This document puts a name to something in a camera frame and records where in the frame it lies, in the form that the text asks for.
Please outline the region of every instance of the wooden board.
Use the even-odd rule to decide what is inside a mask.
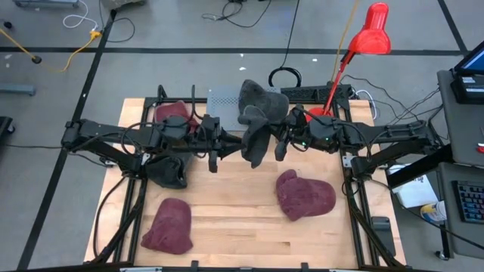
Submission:
[[[119,125],[139,122],[143,102],[144,99],[125,99]],[[373,124],[367,101],[354,100],[350,104],[355,122]],[[198,104],[197,112],[204,113],[205,104]],[[188,174],[188,188],[184,190],[165,189],[149,182],[138,241],[141,242],[150,229],[160,203],[166,197],[176,197],[191,206],[194,247],[187,254],[170,255],[138,244],[135,265],[187,267],[192,260],[198,260],[201,267],[300,267],[301,262],[308,262],[312,268],[357,268],[349,210],[340,189],[343,172],[339,153],[327,154],[317,150],[301,153],[288,147],[285,160],[276,162],[274,148],[272,139],[263,163],[255,169],[251,169],[250,163],[239,153],[219,161],[216,174],[208,171],[206,159],[197,159]],[[334,210],[326,215],[289,221],[280,210],[275,195],[277,177],[289,168],[296,169],[301,177],[332,184],[337,194]],[[107,170],[100,200],[119,179],[119,169]],[[374,179],[386,183],[382,171],[377,171]],[[100,216],[98,250],[119,226],[126,185],[127,182],[106,201]],[[388,190],[369,182],[366,188],[371,215],[390,218],[396,258],[405,263]],[[365,260],[370,264],[368,241],[361,233]],[[131,231],[125,236],[122,254],[125,260],[130,239]],[[92,258],[91,235],[85,260]]]

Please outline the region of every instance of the monitor screen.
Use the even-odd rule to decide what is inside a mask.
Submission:
[[[484,72],[484,48],[467,60],[464,65],[462,65],[462,69]]]

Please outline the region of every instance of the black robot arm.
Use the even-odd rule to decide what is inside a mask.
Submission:
[[[302,105],[296,105],[279,123],[269,123],[259,129],[268,129],[278,144],[275,158],[284,160],[287,146],[292,144],[298,149],[314,148],[328,153],[340,148],[358,151],[373,144],[397,143],[394,146],[367,156],[348,156],[344,166],[352,169],[355,178],[365,178],[376,167],[387,164],[409,153],[429,153],[438,146],[436,139],[424,121],[405,125],[369,126],[360,122],[346,122],[331,116],[312,116],[307,122]],[[187,121],[180,116],[169,117],[161,123],[148,123],[139,129],[122,128],[99,124],[89,120],[68,122],[62,138],[62,146],[71,152],[86,150],[115,162],[122,171],[134,178],[143,178],[144,164],[152,156],[166,151],[175,153],[207,153],[209,170],[217,172],[217,158],[223,159],[245,147],[242,140],[227,133],[220,126],[219,117],[203,116],[195,132],[190,132]],[[251,125],[246,134],[257,138],[258,131]],[[136,147],[137,152],[128,154],[107,143],[128,144]]]

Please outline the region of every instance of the black floor line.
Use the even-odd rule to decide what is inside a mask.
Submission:
[[[462,39],[462,36],[459,33],[459,30],[457,29],[457,26],[455,25],[454,19],[452,19],[452,16],[450,11],[448,10],[447,4],[445,3],[444,0],[437,0],[437,2],[439,3],[440,8],[442,9],[445,20],[447,21],[448,27],[450,27],[451,29],[452,35],[454,36],[455,42],[457,42],[459,49],[461,50],[462,54],[467,54],[467,47],[464,44],[464,40]]]
[[[111,11],[110,20],[107,23],[107,27],[104,31],[104,35],[101,37],[99,46],[98,48],[96,48],[97,49],[96,55],[94,57],[94,60],[92,61],[91,69],[88,72],[87,78],[84,83],[84,87],[82,88],[82,93],[77,102],[76,109],[74,110],[72,120],[78,120],[82,114],[82,110],[85,105],[85,100],[88,97],[89,90],[91,89],[92,81],[94,80],[95,74],[98,71],[101,55],[103,54],[103,48],[106,46],[106,42],[109,37],[109,33],[113,25],[113,20],[115,16],[116,16],[116,12]],[[52,199],[54,198],[54,194],[57,189],[57,184],[59,183],[59,179],[61,178],[61,174],[64,168],[64,164],[66,162],[66,158],[67,158],[67,151],[62,150],[55,163],[54,171],[52,172],[51,179],[48,182],[48,186],[45,191],[44,197],[42,198],[42,202],[40,204],[39,211],[37,212],[36,219],[33,223],[32,229],[30,230],[30,234],[27,239],[26,245],[23,248],[23,252],[17,266],[18,270],[26,270],[29,267],[30,260],[32,259],[34,250],[37,245],[37,241],[39,240],[42,227],[47,217],[48,210],[51,206]]]
[[[33,53],[72,53],[78,48],[36,47],[26,48]],[[86,48],[81,53],[96,53],[97,48]],[[3,47],[0,52],[21,52],[19,48]],[[105,48],[103,53],[122,54],[285,54],[286,48]],[[336,54],[336,49],[291,48],[289,54]],[[395,49],[390,56],[458,56],[459,50],[402,50]]]

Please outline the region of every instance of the metal plate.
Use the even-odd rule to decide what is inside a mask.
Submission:
[[[281,93],[280,88],[269,87],[266,91]],[[227,86],[209,90],[206,99],[206,112],[220,117],[220,125],[226,131],[246,131],[247,126],[237,121],[239,116],[240,87]]]

